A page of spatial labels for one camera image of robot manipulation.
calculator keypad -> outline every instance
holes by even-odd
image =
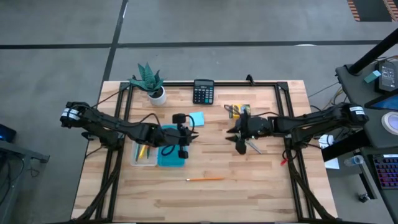
[[[193,89],[193,103],[213,104],[214,89],[212,86],[195,86]]]

calculator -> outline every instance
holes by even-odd
[[[214,100],[214,81],[196,79],[193,81],[193,103],[212,105]]]

yellow marker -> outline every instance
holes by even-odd
[[[145,150],[148,148],[148,146],[146,146],[146,145],[143,145],[142,147],[141,147],[141,151],[139,152],[139,156],[138,156],[138,158],[139,159],[142,159],[143,157],[144,157],[144,152],[145,152]]]

orange pencil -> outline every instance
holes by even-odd
[[[204,177],[204,178],[193,178],[187,179],[186,181],[197,181],[197,180],[223,180],[224,177]]]

potted plant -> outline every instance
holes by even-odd
[[[164,102],[166,102],[166,90],[162,86],[164,79],[159,78],[160,70],[154,75],[148,63],[146,63],[145,68],[138,64],[138,69],[142,80],[137,80],[133,75],[129,80],[130,83],[140,90],[146,91],[149,101],[153,105],[159,106],[164,104]]]

